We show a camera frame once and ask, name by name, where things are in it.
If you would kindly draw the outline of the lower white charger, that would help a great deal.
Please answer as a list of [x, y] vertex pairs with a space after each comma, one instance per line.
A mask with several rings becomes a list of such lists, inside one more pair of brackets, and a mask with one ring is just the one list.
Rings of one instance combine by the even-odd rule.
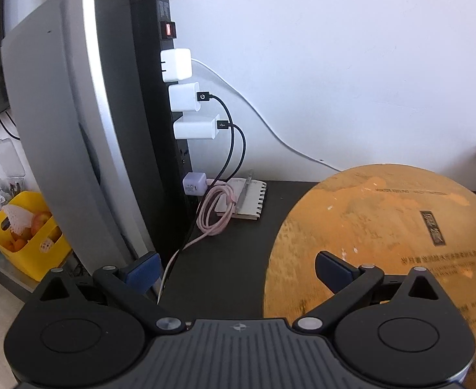
[[220, 116], [183, 115], [173, 124], [176, 140], [214, 140], [220, 130], [228, 129], [230, 122]]

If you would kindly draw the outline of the small spiral notebook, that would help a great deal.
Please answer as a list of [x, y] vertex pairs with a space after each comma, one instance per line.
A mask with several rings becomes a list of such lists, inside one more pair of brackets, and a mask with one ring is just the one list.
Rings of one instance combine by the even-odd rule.
[[233, 219], [260, 219], [267, 183], [255, 180], [253, 172], [249, 171], [245, 177], [231, 178], [226, 185], [233, 189], [233, 198], [236, 201]]

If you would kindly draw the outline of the top white charger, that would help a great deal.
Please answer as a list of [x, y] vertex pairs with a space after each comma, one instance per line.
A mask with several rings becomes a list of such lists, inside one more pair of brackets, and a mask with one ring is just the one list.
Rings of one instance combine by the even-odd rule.
[[192, 57], [188, 48], [172, 48], [160, 52], [164, 83], [173, 83], [192, 77]]

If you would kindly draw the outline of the middle white charger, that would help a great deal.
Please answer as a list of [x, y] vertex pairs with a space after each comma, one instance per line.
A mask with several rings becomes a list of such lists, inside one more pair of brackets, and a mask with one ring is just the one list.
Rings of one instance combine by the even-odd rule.
[[172, 84], [168, 87], [171, 112], [199, 112], [201, 101], [199, 82]]

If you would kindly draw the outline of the gold round box lid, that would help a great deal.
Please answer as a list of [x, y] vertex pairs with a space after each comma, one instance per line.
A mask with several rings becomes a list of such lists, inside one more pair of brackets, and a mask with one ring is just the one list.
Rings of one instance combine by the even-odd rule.
[[[476, 339], [476, 195], [450, 178], [377, 164], [313, 186], [277, 233], [266, 271], [265, 316], [294, 320], [330, 297], [314, 269], [322, 250], [388, 274], [427, 268]], [[476, 354], [465, 384], [476, 388]]]

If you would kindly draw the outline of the clear plastic container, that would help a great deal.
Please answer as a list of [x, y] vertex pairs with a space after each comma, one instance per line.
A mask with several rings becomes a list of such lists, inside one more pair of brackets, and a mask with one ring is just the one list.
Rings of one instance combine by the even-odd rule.
[[26, 171], [11, 139], [0, 139], [0, 166], [13, 192], [24, 191]]

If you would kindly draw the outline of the purple small charger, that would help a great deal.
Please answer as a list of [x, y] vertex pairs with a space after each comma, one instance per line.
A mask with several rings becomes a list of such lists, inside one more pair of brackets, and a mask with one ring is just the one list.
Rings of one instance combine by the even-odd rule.
[[203, 197], [212, 183], [203, 172], [189, 172], [182, 180], [184, 193], [188, 196]]

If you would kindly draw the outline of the black power strip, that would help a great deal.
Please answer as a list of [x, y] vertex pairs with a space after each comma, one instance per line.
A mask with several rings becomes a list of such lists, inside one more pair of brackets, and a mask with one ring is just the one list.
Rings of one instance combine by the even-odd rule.
[[160, 52], [174, 41], [163, 36], [172, 26], [168, 0], [130, 0], [133, 41], [147, 128], [153, 146], [153, 166], [160, 180], [158, 200], [153, 203], [151, 237], [154, 249], [166, 263], [181, 249], [193, 231], [197, 199], [184, 193], [182, 179], [191, 171], [187, 141], [176, 140], [168, 85], [163, 81]]

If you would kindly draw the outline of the white charger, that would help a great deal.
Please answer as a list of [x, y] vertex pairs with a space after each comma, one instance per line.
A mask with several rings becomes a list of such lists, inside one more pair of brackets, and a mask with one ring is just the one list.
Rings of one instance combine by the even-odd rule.
[[172, 48], [160, 52], [164, 83], [173, 83], [192, 77], [192, 57], [188, 48]]
[[220, 116], [183, 115], [173, 124], [176, 140], [214, 140], [220, 130], [228, 129], [230, 122]]
[[199, 82], [172, 84], [168, 87], [171, 112], [199, 112], [201, 101]]

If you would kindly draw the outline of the silver curved monitor back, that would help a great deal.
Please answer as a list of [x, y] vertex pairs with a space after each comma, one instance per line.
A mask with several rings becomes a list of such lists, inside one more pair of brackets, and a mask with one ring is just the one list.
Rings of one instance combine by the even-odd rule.
[[1, 45], [29, 166], [89, 271], [155, 248], [160, 177], [135, 46], [151, 1], [46, 0]]

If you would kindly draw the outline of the yellow plastic basket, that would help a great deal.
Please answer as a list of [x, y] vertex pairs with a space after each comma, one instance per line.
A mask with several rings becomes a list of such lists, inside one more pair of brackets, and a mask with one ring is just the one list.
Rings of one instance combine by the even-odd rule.
[[5, 212], [0, 211], [0, 252], [15, 268], [37, 282], [51, 269], [61, 266], [72, 248], [55, 219], [50, 217], [30, 239], [18, 234], [23, 244], [17, 243], [14, 232], [4, 230], [2, 223], [7, 219]]

